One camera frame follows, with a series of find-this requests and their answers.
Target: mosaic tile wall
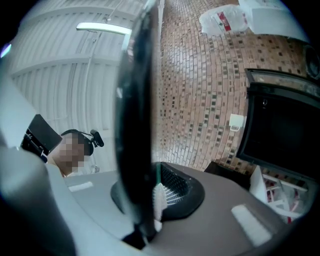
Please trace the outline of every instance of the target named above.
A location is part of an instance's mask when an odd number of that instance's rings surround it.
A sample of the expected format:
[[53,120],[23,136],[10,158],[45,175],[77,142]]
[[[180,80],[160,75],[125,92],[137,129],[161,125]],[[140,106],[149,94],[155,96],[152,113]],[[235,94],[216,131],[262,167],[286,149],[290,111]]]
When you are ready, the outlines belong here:
[[158,2],[158,36],[156,45],[153,49],[153,68],[152,74],[152,88],[151,88],[151,161],[159,162],[162,160],[162,145],[161,140],[163,136],[163,118],[160,116],[162,109],[162,94],[163,94],[163,81],[161,72],[161,31],[163,21],[163,11],[165,0]]
[[226,0],[166,0],[161,35],[162,161],[203,171],[211,161],[251,174],[235,157],[238,133],[230,114],[245,115],[245,68],[305,76],[303,45],[294,39],[251,31],[207,36],[199,17]]

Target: plastic bag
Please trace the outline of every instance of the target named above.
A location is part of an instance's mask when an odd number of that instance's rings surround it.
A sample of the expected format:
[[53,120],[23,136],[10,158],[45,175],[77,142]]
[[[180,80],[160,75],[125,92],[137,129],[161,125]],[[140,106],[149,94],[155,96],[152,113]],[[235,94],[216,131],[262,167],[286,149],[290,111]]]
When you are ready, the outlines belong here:
[[239,5],[227,4],[203,13],[199,21],[202,33],[217,36],[227,32],[245,31],[249,25],[247,16]]

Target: white brush head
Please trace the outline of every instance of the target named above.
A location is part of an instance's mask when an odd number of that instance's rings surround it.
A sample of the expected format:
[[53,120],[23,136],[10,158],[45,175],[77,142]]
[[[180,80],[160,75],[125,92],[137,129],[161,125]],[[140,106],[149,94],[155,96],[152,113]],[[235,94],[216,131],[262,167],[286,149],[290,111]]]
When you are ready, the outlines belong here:
[[167,207],[168,207],[168,204],[166,199],[165,187],[161,183],[159,183],[153,189],[154,219],[157,221],[161,221],[162,212]]

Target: white slatted ceiling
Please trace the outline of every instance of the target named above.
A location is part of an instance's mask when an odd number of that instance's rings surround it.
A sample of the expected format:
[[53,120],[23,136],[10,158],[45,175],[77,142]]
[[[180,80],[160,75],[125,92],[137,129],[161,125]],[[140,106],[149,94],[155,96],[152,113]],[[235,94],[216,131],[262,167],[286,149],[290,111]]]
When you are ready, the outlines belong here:
[[[85,90],[89,56],[98,33],[77,31],[76,26],[79,22],[103,22],[105,14],[77,13],[72,6],[111,9],[118,3],[118,0],[44,0],[25,17],[12,42],[7,63],[16,86],[59,134],[68,129],[84,132],[96,129],[103,134],[113,128],[114,87],[124,36],[102,33]],[[138,14],[142,6],[139,1],[127,0],[118,10]],[[70,8],[69,13],[42,16],[66,7]],[[133,21],[114,15],[110,24],[131,28]],[[101,172],[116,169],[113,138],[108,135],[103,141],[105,146],[94,151],[80,173],[90,173],[93,164]]]

